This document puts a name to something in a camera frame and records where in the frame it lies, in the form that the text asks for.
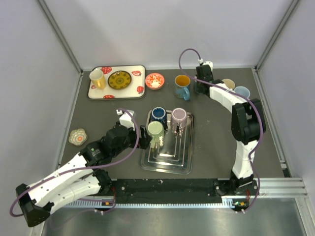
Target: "orange patterned bowl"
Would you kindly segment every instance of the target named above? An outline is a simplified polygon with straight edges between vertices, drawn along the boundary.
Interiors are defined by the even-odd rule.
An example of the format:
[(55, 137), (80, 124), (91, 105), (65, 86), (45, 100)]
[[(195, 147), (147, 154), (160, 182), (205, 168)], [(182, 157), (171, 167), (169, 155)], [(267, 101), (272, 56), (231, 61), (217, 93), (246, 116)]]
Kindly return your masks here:
[(152, 73), (146, 77), (146, 85), (152, 90), (160, 89), (165, 82), (164, 76), (158, 73)]

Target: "silver tray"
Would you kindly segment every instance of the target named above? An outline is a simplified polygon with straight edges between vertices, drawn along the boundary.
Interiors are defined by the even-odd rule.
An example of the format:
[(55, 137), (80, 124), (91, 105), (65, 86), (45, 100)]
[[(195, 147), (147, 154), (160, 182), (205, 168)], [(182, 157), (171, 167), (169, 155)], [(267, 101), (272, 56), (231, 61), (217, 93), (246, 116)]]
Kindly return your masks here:
[[(164, 145), (158, 152), (151, 148), (143, 150), (140, 166), (148, 171), (187, 175), (192, 168), (194, 116), (187, 112), (187, 126), (182, 136), (179, 136), (173, 134), (170, 129), (172, 111), (166, 112), (168, 129), (165, 131)], [(150, 114), (151, 111), (146, 126), (150, 123)]]

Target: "beige cup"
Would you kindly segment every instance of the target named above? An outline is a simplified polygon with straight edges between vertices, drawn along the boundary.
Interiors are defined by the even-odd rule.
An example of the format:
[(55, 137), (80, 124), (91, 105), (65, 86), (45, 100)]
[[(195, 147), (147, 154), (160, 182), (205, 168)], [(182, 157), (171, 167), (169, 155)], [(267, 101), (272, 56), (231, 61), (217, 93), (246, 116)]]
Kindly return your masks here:
[(95, 87), (97, 87), (98, 89), (104, 89), (106, 87), (106, 81), (103, 71), (95, 69), (90, 73), (90, 79)]
[(235, 89), (235, 83), (233, 80), (230, 79), (224, 79), (222, 80), (223, 83), (225, 83), (225, 85), (229, 88), (229, 89)]

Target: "mug handle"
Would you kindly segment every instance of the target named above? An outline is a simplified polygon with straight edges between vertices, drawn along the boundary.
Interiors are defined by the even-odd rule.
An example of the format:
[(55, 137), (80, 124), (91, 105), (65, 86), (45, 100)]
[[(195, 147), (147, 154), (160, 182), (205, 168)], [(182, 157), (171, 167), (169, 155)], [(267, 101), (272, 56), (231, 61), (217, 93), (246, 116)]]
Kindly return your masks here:
[(184, 94), (184, 100), (185, 100), (185, 101), (188, 101), (188, 100), (190, 99), (190, 93), (189, 93), (188, 88), (184, 88), (184, 92), (185, 92), (185, 94)]

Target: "cable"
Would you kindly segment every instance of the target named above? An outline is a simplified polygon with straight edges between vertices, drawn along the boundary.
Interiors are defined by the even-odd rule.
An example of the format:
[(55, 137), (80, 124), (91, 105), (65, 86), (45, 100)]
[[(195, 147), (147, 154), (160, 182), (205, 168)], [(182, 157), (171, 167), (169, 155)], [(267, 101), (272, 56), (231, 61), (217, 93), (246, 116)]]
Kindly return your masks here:
[[(195, 80), (195, 81), (197, 81), (197, 82), (201, 82), (201, 83), (207, 84), (207, 85), (209, 85), (209, 86), (216, 87), (216, 88), (222, 89), (222, 90), (224, 90), (224, 91), (227, 91), (227, 89), (225, 89), (225, 88), (223, 88), (223, 87), (221, 87), (221, 86), (218, 86), (218, 85), (215, 85), (215, 84), (212, 84), (212, 83), (209, 83), (209, 82), (206, 82), (206, 81), (203, 81), (203, 80), (200, 80), (200, 79), (197, 79), (197, 78), (194, 78), (194, 77), (188, 75), (188, 74), (183, 70), (183, 68), (182, 68), (182, 66), (181, 66), (181, 59), (182, 59), (182, 56), (183, 56), (183, 54), (184, 54), (185, 52), (187, 52), (187, 51), (194, 51), (195, 53), (197, 53), (197, 55), (198, 55), (198, 57), (199, 57), (199, 61), (202, 61), (202, 58), (201, 58), (199, 52), (198, 52), (196, 49), (187, 48), (187, 49), (183, 50), (183, 52), (180, 54), (180, 56), (179, 56), (179, 58), (178, 58), (178, 66), (179, 66), (180, 70), (183, 72), (183, 74), (185, 74), (185, 75), (188, 76), (190, 79)], [(259, 130), (260, 130), (260, 133), (259, 133), (259, 139), (258, 139), (257, 145), (256, 145), (256, 146), (252, 149), (252, 151), (250, 151), (250, 153), (248, 154), (248, 158), (249, 158), (249, 160), (250, 160), (250, 164), (251, 164), (251, 167), (252, 167), (252, 171), (253, 171), (253, 172), (256, 174), (256, 176), (257, 176), (258, 186), (257, 186), (257, 192), (256, 192), (256, 194), (255, 194), (254, 199), (252, 200), (252, 203), (249, 205), (249, 207), (248, 207), (246, 210), (244, 210), (244, 213), (245, 213), (245, 212), (247, 212), (247, 211), (253, 206), (253, 204), (255, 203), (255, 201), (256, 201), (256, 199), (257, 199), (257, 197), (258, 197), (258, 195), (259, 195), (259, 190), (260, 190), (260, 177), (259, 177), (259, 174), (257, 173), (257, 171), (256, 171), (256, 169), (255, 169), (254, 163), (252, 162), (251, 154), (253, 154), (253, 153), (257, 150), (257, 148), (259, 147), (259, 145), (260, 145), (260, 143), (261, 143), (262, 134), (263, 134), (263, 127), (262, 127), (262, 121), (261, 121), (261, 118), (260, 118), (260, 115), (259, 115), (259, 112), (258, 112), (257, 108), (255, 107), (255, 105), (254, 105), (248, 98), (246, 98), (246, 97), (244, 97), (244, 96), (242, 96), (242, 95), (240, 95), (240, 94), (237, 94), (237, 93), (235, 93), (235, 92), (232, 92), (232, 91), (227, 91), (227, 92), (229, 92), (229, 93), (231, 93), (231, 94), (233, 94), (233, 95), (235, 95), (235, 96), (241, 97), (242, 99), (246, 100), (246, 101), (252, 106), (254, 112), (256, 113), (257, 119), (258, 119), (258, 123), (259, 123)]]
[[(84, 198), (81, 198), (79, 199), (81, 201), (90, 201), (90, 202), (103, 202), (103, 203), (112, 203), (113, 206), (111, 208), (109, 208), (109, 210), (106, 210), (106, 211), (102, 211), (102, 215), (104, 213), (109, 213), (111, 212), (115, 207), (116, 207), (116, 202), (114, 201), (111, 201), (111, 200), (97, 200), (97, 199), (84, 199)], [(52, 218), (49, 220), (49, 226), (50, 228), (53, 230), (53, 231), (56, 231), (58, 229), (60, 229), (62, 226), (64, 226), (66, 223), (68, 223), (70, 220), (72, 220), (74, 217), (77, 217), (78, 215), (84, 213), (84, 212), (88, 212), (88, 211), (97, 211), (95, 209), (85, 209), (85, 210), (82, 210), (76, 214), (74, 214), (72, 217), (68, 218), (67, 220), (65, 220), (61, 225), (59, 225), (58, 227), (56, 227), (54, 224), (53, 224), (53, 220)]]
[[(134, 123), (134, 127), (135, 127), (135, 130), (136, 130), (136, 143), (133, 147), (133, 149), (131, 150), (131, 152), (125, 156), (123, 159), (119, 160), (119, 161), (116, 161), (116, 162), (113, 162), (113, 163), (109, 163), (109, 164), (106, 164), (106, 165), (99, 165), (99, 166), (89, 166), (89, 167), (80, 167), (80, 168), (75, 168), (75, 169), (71, 169), (71, 170), (67, 170), (67, 171), (64, 171), (64, 172), (61, 172), (59, 173), (59, 176), (62, 176), (62, 175), (65, 175), (67, 173), (70, 173), (70, 172), (74, 172), (74, 171), (81, 171), (81, 170), (93, 170), (93, 169), (103, 169), (103, 168), (106, 168), (106, 167), (110, 167), (110, 166), (114, 166), (114, 165), (118, 165), (120, 163), (122, 163), (123, 161), (126, 161), (129, 157), (131, 157), (131, 155), (134, 153), (134, 151), (136, 150), (136, 148), (138, 147), (138, 143), (139, 143), (139, 138), (140, 138), (140, 134), (139, 134), (139, 128), (138, 128), (138, 124), (135, 120), (135, 118), (132, 116), (132, 114), (127, 111), (126, 109), (123, 109), (123, 108), (119, 108), (118, 111), (123, 111), (125, 113), (127, 113), (132, 122)], [(37, 188), (38, 186), (48, 182), (48, 181), (51, 181), (52, 179), (56, 178), (55, 176), (51, 176), (47, 179), (45, 179), (44, 181), (42, 182), (39, 182), (37, 184), (35, 184), (34, 186), (30, 187), (29, 189), (25, 190), (23, 193), (21, 193), (12, 203), (11, 207), (10, 207), (10, 215), (12, 217), (20, 217), (20, 216), (23, 216), (23, 214), (14, 214), (13, 213), (13, 208), (14, 206), (17, 204), (17, 202), (25, 195), (27, 194), (28, 192), (30, 192), (31, 190)]]

